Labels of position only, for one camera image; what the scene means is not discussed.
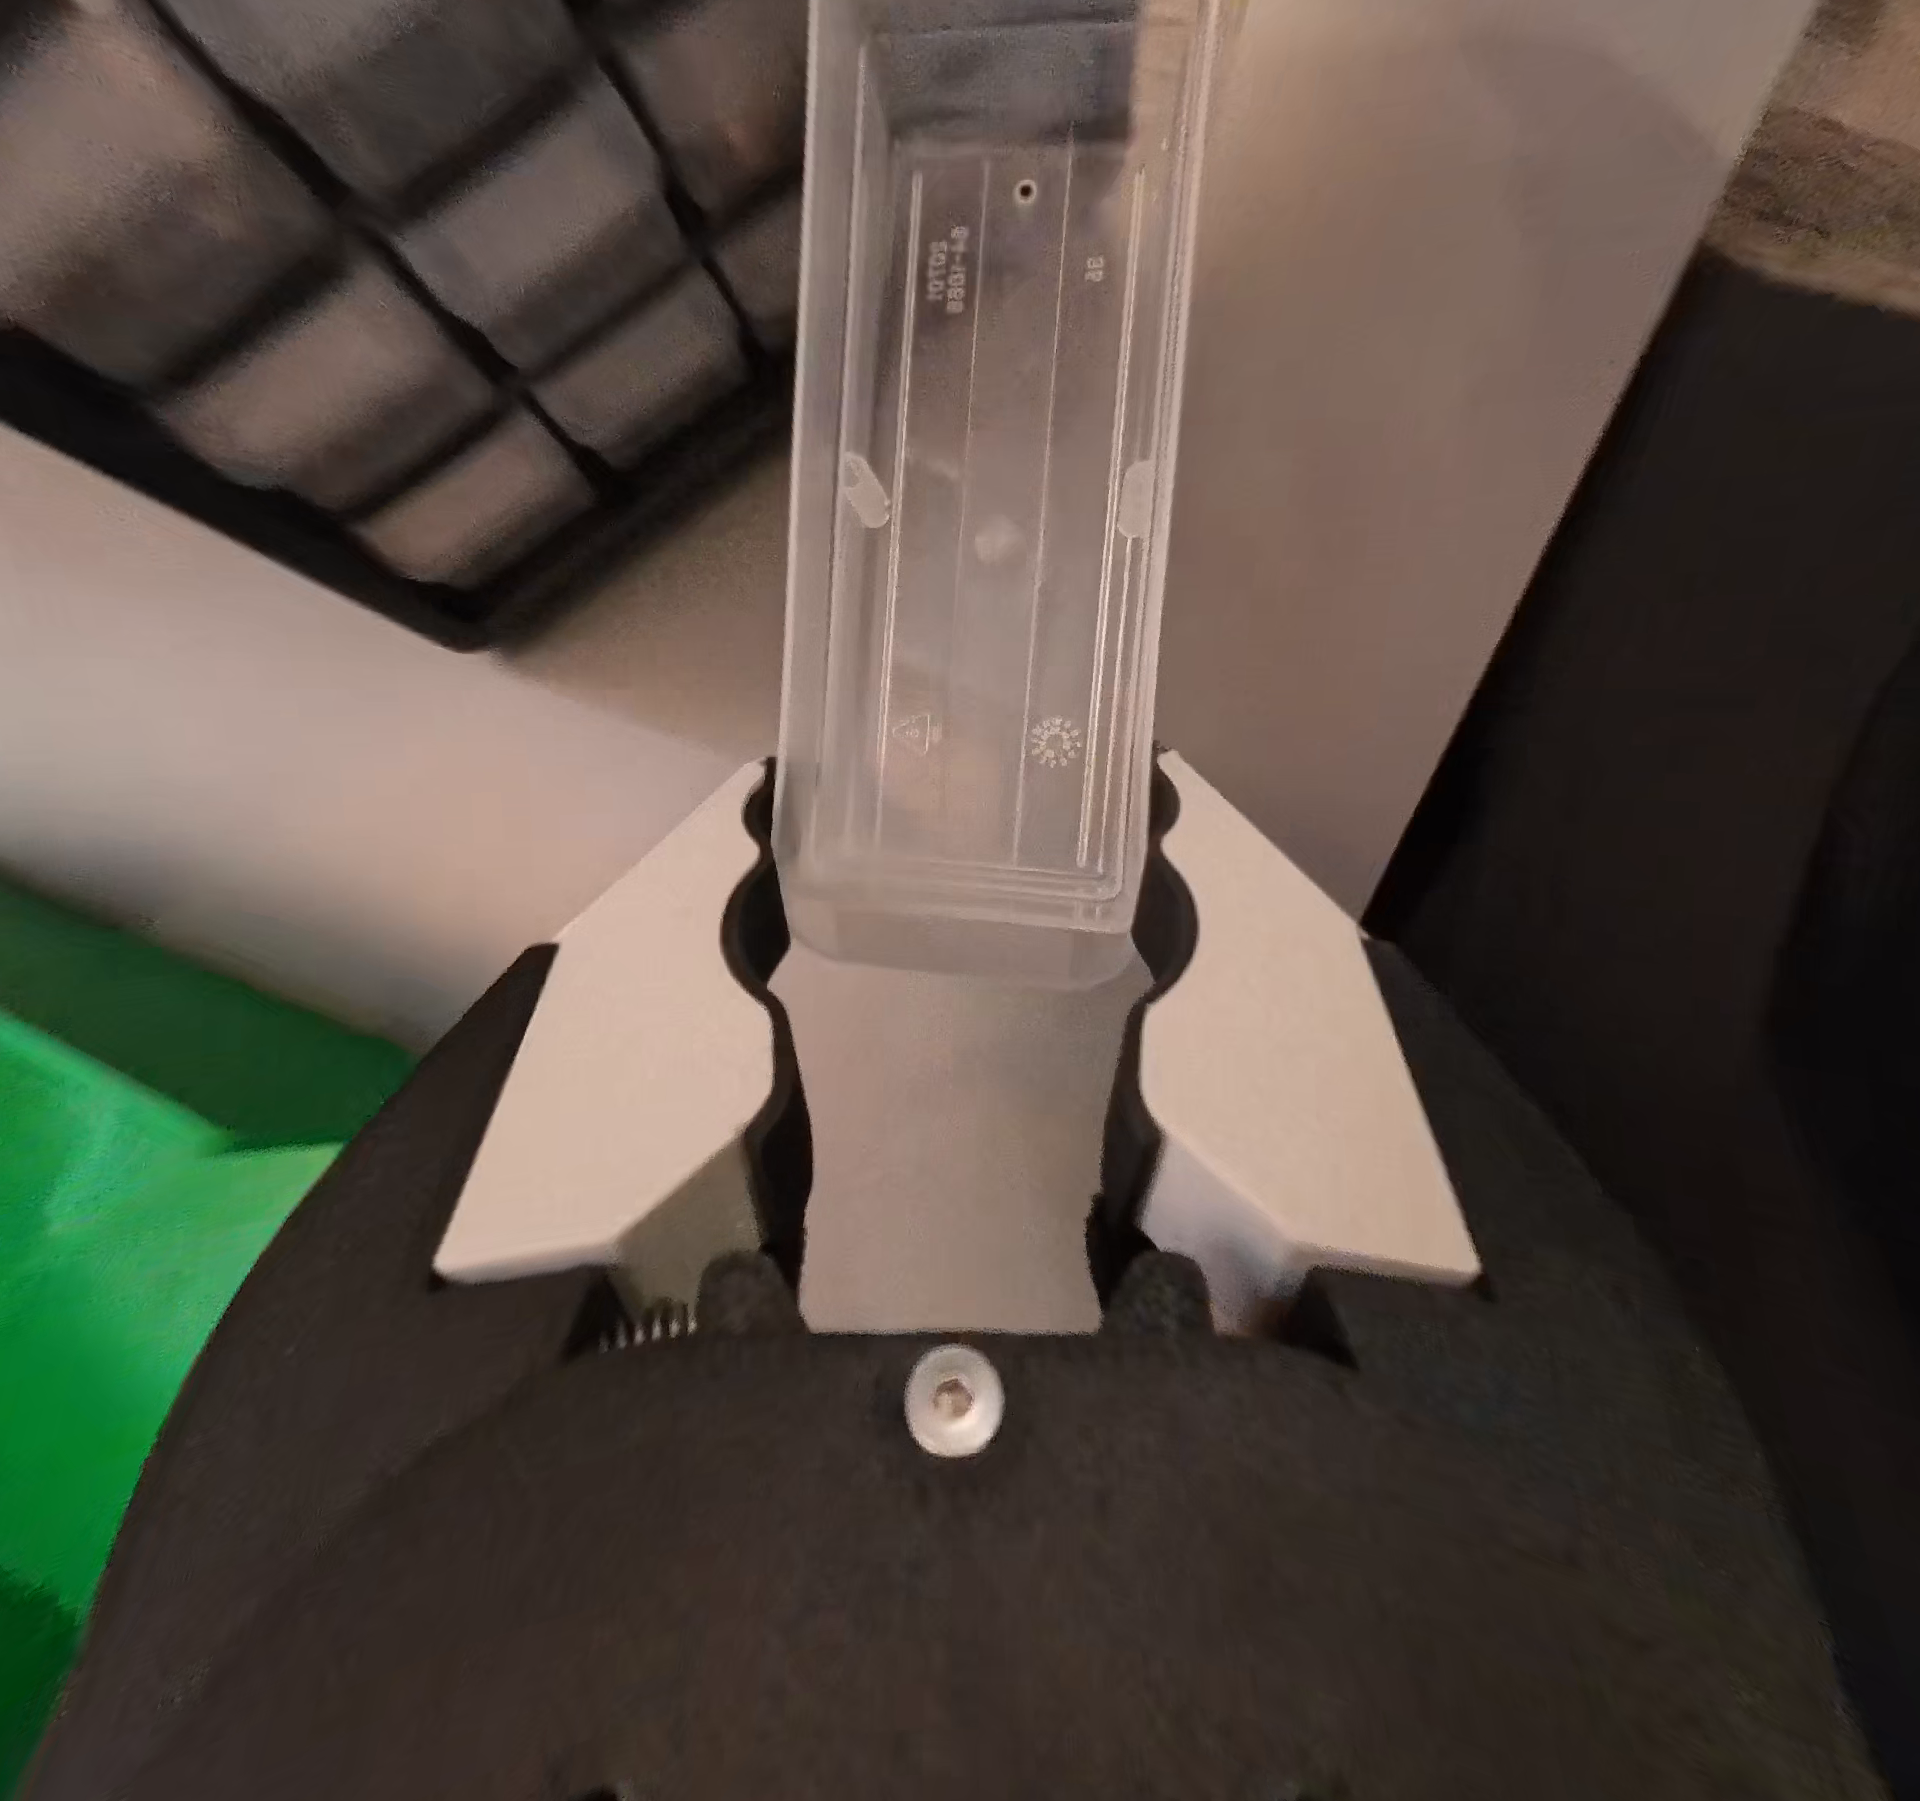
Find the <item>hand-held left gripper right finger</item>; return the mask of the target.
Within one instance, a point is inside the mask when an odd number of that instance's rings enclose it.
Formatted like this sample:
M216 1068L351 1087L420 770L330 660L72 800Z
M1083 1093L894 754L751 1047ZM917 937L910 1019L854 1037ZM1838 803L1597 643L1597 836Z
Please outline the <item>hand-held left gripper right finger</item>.
M1103 1312L1179 1256L1216 1334L1320 1274L1464 1289L1480 1252L1358 920L1176 752L1152 764L1087 1256Z

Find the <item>small clear plastic drawer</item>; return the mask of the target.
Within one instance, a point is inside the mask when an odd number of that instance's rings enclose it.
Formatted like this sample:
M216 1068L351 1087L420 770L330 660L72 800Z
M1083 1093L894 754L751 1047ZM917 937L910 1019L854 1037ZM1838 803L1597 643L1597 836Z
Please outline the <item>small clear plastic drawer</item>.
M773 857L856 964L1113 975L1221 0L810 0Z

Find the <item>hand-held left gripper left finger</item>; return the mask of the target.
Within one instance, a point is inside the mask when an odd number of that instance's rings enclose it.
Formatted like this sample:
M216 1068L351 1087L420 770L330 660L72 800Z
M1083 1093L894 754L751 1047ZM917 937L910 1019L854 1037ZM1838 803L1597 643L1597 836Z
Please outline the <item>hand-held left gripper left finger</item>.
M552 941L435 1256L596 1268L634 1329L803 1329L813 1132L773 973L772 759L735 769Z

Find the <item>green plastic bin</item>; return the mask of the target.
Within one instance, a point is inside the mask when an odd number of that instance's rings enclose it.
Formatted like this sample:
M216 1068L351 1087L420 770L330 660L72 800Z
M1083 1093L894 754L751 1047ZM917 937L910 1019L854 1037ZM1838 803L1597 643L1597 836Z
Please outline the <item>green plastic bin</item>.
M413 1064L5 882L5 1707L61 1677L190 1364Z

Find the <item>person's black clothing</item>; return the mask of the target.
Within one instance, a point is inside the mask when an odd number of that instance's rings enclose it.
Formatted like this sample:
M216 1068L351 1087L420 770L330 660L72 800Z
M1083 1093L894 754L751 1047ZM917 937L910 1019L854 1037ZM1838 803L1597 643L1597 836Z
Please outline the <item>person's black clothing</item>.
M1916 317L1701 254L1366 920L1663 1259L1916 1796Z

